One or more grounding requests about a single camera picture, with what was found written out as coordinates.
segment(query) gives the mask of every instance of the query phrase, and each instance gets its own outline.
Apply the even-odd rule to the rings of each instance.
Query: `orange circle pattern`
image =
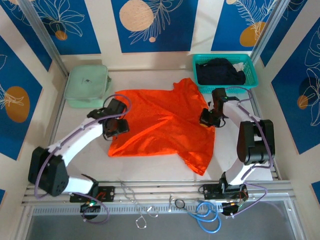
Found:
[[[24,90],[20,86],[12,86],[7,91],[7,94],[15,97],[15,98],[22,98],[23,105],[16,104],[14,102],[10,102],[10,104],[5,105],[5,111],[8,117],[16,122],[16,123],[23,123],[27,120],[30,111],[30,99],[26,90]]]

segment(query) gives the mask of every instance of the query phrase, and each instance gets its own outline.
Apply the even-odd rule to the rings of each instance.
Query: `white wall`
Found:
[[[102,63],[110,70],[192,69],[192,54],[211,51],[224,1],[198,0],[190,52],[121,53],[111,0],[85,0],[101,54],[64,55],[62,59],[69,70],[88,63]]]
[[[260,61],[255,66],[259,86],[254,90],[263,118],[271,119],[274,124],[276,162],[280,174],[292,182],[304,225],[310,239],[314,240],[320,239],[320,205],[311,183],[320,181],[320,145],[298,154],[271,81],[318,20],[319,13],[319,0],[308,0],[266,68]]]
[[[18,221],[22,198],[28,184],[32,151],[47,144],[56,116],[58,93],[63,92],[64,79],[55,64],[47,72],[29,45],[20,35],[5,11],[0,7],[0,36],[42,85],[42,92],[35,108],[18,160],[0,153],[0,189],[7,195],[0,209],[0,239],[9,239],[13,221]]]

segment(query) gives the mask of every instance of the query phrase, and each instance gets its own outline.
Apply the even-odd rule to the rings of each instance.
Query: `container lid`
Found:
[[[64,97],[97,99],[103,97],[107,87],[108,69],[104,65],[80,65],[74,67],[66,83]]]

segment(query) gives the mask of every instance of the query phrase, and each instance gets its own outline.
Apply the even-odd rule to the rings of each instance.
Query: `blue cable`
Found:
[[[200,210],[201,206],[206,206],[207,208],[207,212],[204,213],[204,214],[200,214],[198,213],[198,211]],[[192,213],[188,210],[186,210],[186,212],[191,216],[193,217],[194,219],[196,219],[196,221],[198,222],[200,228],[202,228],[203,231],[205,231],[206,233],[208,234],[215,234],[216,232],[218,232],[221,228],[221,219],[218,215],[218,209],[217,209],[217,206],[211,202],[208,202],[208,201],[201,201],[198,206],[196,207],[196,210],[195,210],[195,213]],[[209,216],[209,214],[214,214],[214,218],[212,219],[204,219],[206,217]],[[215,220],[218,220],[218,226],[215,230],[208,230],[206,229],[202,223],[212,223],[214,222]]]

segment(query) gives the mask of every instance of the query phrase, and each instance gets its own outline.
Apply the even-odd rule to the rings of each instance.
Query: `dark fabric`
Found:
[[[237,72],[234,66],[225,58],[211,59],[205,64],[196,64],[196,76],[201,85],[243,85],[246,75]]]

